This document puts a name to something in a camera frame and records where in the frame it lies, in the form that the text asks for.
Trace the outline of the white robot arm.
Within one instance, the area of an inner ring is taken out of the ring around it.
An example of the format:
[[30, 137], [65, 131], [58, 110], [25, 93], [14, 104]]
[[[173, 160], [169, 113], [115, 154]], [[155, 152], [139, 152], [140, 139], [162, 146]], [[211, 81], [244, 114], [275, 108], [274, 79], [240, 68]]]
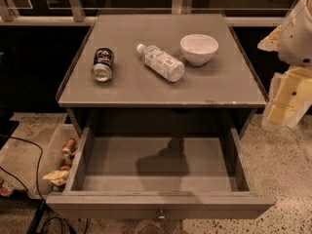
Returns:
[[312, 98], [312, 0], [299, 0], [282, 24], [257, 47], [277, 52], [289, 69], [276, 72], [261, 125], [269, 131], [295, 127], [311, 106]]

